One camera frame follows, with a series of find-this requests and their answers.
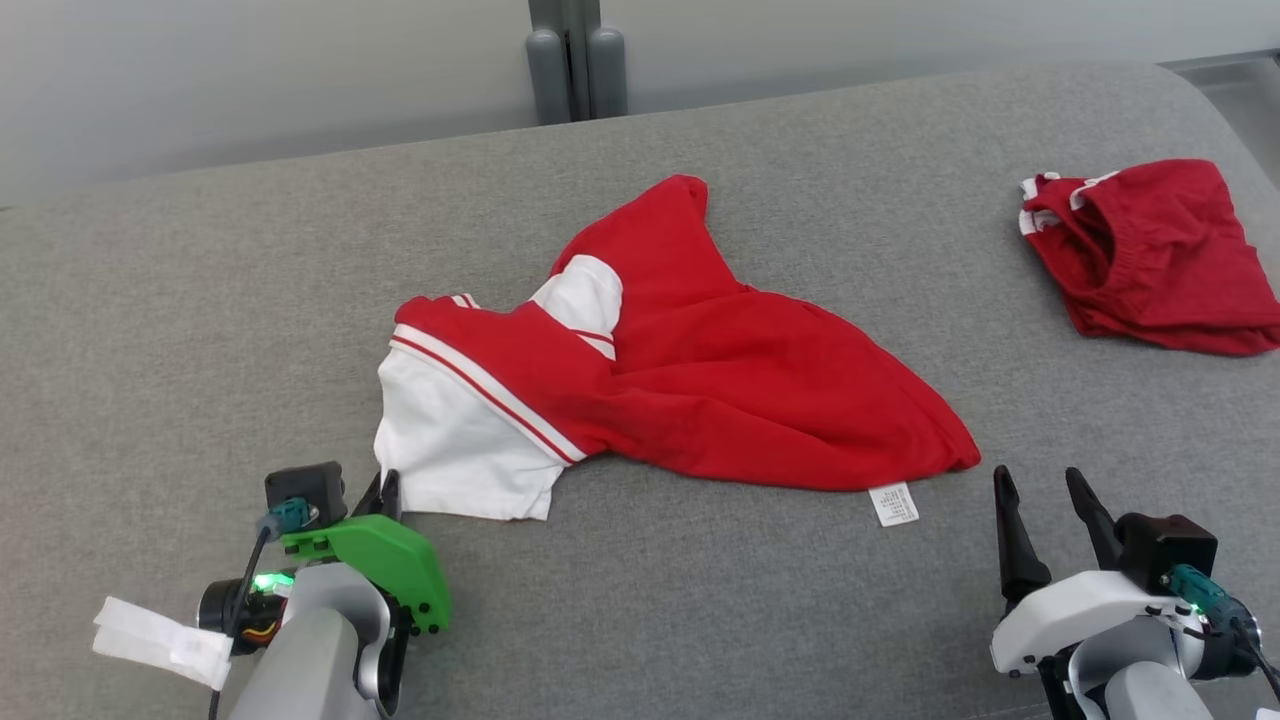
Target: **white label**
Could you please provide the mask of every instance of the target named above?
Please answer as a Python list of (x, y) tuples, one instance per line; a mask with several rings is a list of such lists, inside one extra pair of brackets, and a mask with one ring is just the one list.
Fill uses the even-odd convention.
[(867, 491), (876, 503), (876, 515), (881, 519), (881, 527), (901, 525), (920, 519), (915, 511), (915, 502), (911, 492), (906, 489), (906, 483), (895, 483)]

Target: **gray metal leg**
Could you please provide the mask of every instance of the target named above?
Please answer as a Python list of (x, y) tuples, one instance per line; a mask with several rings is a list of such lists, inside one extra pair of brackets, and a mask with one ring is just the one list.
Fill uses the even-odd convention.
[(573, 119), (570, 111), (568, 68), (564, 42), (550, 29), (535, 29), (525, 40), (529, 77), (534, 82), (538, 124), (553, 126)]
[(617, 118), (627, 114), (627, 63), (622, 33), (598, 27), (588, 40), (591, 65), (591, 117)]

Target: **white tape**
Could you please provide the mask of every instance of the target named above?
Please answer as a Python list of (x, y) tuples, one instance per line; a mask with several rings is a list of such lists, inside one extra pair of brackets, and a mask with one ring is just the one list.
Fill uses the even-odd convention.
[(230, 670), (232, 638), (188, 628), (145, 607), (106, 598), (93, 619), (93, 652), (177, 673), (215, 691)]

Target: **gray sofa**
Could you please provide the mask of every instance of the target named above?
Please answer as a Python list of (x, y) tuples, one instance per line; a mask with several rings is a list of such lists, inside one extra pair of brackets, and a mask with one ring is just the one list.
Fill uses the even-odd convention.
[[(404, 717), (1047, 717), (1038, 683), (987, 651), (1000, 462), (1057, 577), (1093, 562), (1062, 484), (1074, 464), (1114, 511), (1216, 533), (1215, 577), (1280, 630), (1280, 356), (1084, 340), (1018, 232), (1036, 172), (1171, 156), (1220, 165), (1280, 282), (1275, 188), (1196, 90), (1133, 64), (219, 168), (3, 211), (0, 715), (204, 717), (195, 683), (90, 652), (102, 598), (191, 621), (205, 585), (241, 571), (268, 471), (339, 460), (349, 500), (372, 477), (399, 302), (511, 307), (575, 232), (672, 173), (709, 183), (744, 282), (863, 328), (950, 401), (984, 461), (914, 483), (920, 521), (888, 529), (864, 493), (617, 457), (566, 473), (547, 523), (413, 516), (454, 621), (412, 648)], [(1258, 676), (1198, 689), (1224, 719), (1272, 703)]]

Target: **green led light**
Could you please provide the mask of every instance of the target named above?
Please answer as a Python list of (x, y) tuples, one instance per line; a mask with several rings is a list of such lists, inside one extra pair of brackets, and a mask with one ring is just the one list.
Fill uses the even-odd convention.
[(266, 592), (275, 585), (292, 585), (293, 578), (285, 575), (284, 573), (266, 573), (264, 575), (253, 577), (253, 587), (259, 591)]

